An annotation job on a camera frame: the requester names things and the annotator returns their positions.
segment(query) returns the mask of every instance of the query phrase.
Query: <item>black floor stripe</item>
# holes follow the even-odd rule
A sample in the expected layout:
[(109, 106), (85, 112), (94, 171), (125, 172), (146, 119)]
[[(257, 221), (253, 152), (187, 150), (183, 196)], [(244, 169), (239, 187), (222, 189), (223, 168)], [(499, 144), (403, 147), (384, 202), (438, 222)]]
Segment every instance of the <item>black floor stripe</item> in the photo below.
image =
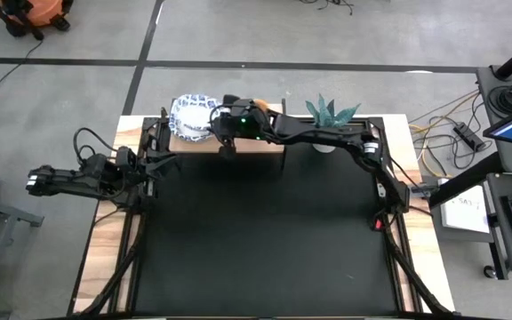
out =
[(102, 67), (134, 67), (137, 60), (95, 60), (95, 59), (46, 59), (46, 58), (0, 58), (0, 64), (28, 64), (50, 66), (102, 66)]
[(122, 110), (122, 116), (129, 116), (132, 114), (133, 103), (135, 102), (135, 97), (138, 94), (138, 89), (140, 87), (141, 75), (143, 75), (143, 69), (145, 66), (145, 62), (148, 59), (149, 48), (151, 48), (151, 43), (153, 42), (153, 36), (156, 33), (157, 28), (157, 18), (161, 14), (161, 5), (164, 3), (164, 0), (156, 0), (156, 4), (154, 5), (153, 12), (151, 13), (151, 17), (149, 18), (148, 32), (146, 33), (145, 38), (143, 39), (143, 45), (141, 46), (140, 59), (138, 60), (138, 66), (135, 68), (133, 72), (132, 82), (130, 84), (130, 90), (128, 90), (128, 95), (125, 97), (124, 109)]
[(401, 65), (365, 65), (334, 63), (291, 63), (291, 62), (242, 62), (242, 61), (176, 61), (148, 60), (146, 67), (163, 68), (233, 68), (233, 69), (270, 69), (270, 70), (324, 70), (324, 71), (370, 71), (370, 72), (407, 72), (428, 71), (432, 73), (474, 74), (477, 67), (450, 66), (401, 66)]

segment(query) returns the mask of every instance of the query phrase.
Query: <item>potted plant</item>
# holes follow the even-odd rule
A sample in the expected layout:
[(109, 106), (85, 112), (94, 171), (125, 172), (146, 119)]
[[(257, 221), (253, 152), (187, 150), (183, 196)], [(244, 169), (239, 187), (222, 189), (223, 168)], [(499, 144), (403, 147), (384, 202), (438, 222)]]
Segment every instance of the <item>potted plant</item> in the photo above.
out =
[[(320, 93), (317, 106), (319, 109), (317, 109), (313, 103), (306, 101), (306, 107), (308, 108), (309, 113), (313, 116), (315, 120), (314, 125), (317, 128), (340, 128), (353, 118), (356, 110), (361, 106), (361, 104), (359, 103), (352, 108), (343, 109), (335, 115), (335, 100), (331, 100), (327, 105), (325, 105), (325, 99)], [(334, 146), (325, 146), (315, 143), (313, 144), (313, 147), (322, 153), (330, 153), (335, 149)]]

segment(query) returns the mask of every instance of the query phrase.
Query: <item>power strip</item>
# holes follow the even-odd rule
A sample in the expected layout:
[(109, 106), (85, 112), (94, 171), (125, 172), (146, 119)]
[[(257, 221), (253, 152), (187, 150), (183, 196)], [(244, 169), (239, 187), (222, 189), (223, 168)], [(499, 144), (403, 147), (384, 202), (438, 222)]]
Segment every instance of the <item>power strip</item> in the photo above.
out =
[(473, 130), (462, 122), (453, 127), (453, 131), (468, 145), (469, 148), (475, 151), (481, 151), (485, 148), (485, 142), (483, 142)]

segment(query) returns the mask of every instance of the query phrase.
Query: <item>orange vacuum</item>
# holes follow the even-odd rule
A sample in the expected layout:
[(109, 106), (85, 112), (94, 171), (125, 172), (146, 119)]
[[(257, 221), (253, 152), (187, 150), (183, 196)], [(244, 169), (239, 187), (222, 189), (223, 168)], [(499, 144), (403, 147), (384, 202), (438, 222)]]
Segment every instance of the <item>orange vacuum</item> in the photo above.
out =
[(0, 18), (12, 36), (24, 36), (27, 32), (35, 39), (43, 40), (39, 27), (54, 26), (67, 31), (70, 24), (64, 18), (74, 0), (0, 0)]

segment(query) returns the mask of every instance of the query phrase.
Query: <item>patterned bowl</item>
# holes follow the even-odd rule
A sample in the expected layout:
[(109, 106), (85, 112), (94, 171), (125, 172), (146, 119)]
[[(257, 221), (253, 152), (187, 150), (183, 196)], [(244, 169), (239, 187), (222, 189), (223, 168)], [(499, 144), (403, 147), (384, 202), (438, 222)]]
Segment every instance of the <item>patterned bowl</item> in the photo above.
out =
[[(206, 140), (212, 135), (209, 132), (209, 116), (219, 105), (216, 99), (203, 94), (184, 94), (172, 104), (169, 112), (169, 129), (185, 141)], [(213, 117), (219, 113), (219, 110), (214, 111)]]

